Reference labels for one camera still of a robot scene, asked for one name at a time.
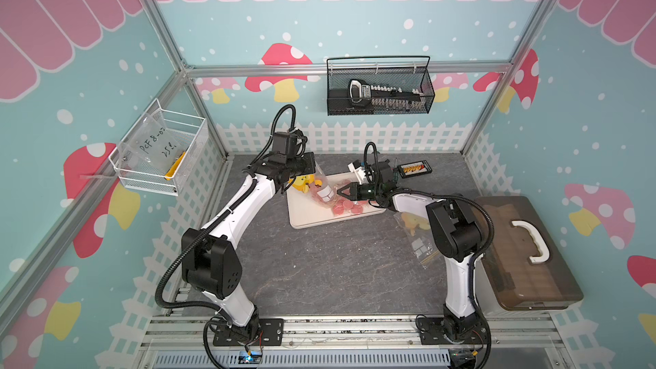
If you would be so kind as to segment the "ziploc bag with pink cookies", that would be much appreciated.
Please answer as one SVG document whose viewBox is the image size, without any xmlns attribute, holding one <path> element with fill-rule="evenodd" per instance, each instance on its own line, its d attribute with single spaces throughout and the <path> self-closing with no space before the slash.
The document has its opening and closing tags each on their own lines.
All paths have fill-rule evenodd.
<svg viewBox="0 0 656 369">
<path fill-rule="evenodd" d="M 429 220 L 410 213 L 395 213 L 394 218 L 406 233 L 420 265 L 428 269 L 442 255 L 435 245 Z"/>
<path fill-rule="evenodd" d="M 338 199 L 334 184 L 329 181 L 319 164 L 315 165 L 313 174 L 296 177 L 292 187 L 326 208 L 334 206 Z"/>
</svg>

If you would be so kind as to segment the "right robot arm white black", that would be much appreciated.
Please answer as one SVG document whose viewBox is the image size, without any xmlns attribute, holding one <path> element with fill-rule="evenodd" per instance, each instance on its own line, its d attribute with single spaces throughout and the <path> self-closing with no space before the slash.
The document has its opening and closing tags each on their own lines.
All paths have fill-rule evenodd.
<svg viewBox="0 0 656 369">
<path fill-rule="evenodd" d="M 447 272 L 447 297 L 442 333 L 451 343 L 463 343 L 486 319 L 475 295 L 478 258 L 490 247 L 494 224 L 481 205 L 464 196 L 401 188 L 386 162 L 354 161 L 348 170 L 356 181 L 338 189 L 350 201 L 371 201 L 379 208 L 416 215 L 429 222 Z"/>
</svg>

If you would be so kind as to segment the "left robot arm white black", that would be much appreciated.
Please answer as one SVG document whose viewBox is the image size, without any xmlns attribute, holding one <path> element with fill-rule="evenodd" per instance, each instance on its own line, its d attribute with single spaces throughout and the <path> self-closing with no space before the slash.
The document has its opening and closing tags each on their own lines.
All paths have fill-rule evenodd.
<svg viewBox="0 0 656 369">
<path fill-rule="evenodd" d="M 240 284 L 243 266 L 238 244 L 247 227 L 264 205 L 293 180 L 316 170 L 314 153 L 286 156 L 268 153 L 244 169 L 245 179 L 221 212 L 199 229 L 188 229 L 181 240 L 180 255 L 165 271 L 155 289 L 155 302 L 163 309 L 212 309 L 244 341 L 260 331 L 256 305 Z M 201 290 L 206 301 L 173 302 L 163 292 L 176 272 L 182 280 Z"/>
</svg>

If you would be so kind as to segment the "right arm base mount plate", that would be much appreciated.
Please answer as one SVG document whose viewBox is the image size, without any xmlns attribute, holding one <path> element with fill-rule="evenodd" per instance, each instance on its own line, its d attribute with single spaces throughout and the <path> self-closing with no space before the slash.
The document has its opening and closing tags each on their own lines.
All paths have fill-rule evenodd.
<svg viewBox="0 0 656 369">
<path fill-rule="evenodd" d="M 483 321 L 476 314 L 465 318 L 451 315 L 428 317 L 419 314 L 415 317 L 415 326 L 423 345 L 485 345 L 489 339 Z"/>
</svg>

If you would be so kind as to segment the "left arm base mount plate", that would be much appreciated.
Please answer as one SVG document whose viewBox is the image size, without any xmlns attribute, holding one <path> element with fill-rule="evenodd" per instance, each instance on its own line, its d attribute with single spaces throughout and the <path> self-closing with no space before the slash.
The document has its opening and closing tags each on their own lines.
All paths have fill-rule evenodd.
<svg viewBox="0 0 656 369">
<path fill-rule="evenodd" d="M 255 317 L 247 326 L 229 325 L 225 321 L 217 322 L 212 344 L 216 347 L 252 345 L 280 346 L 285 321 L 283 319 L 261 319 Z"/>
</svg>

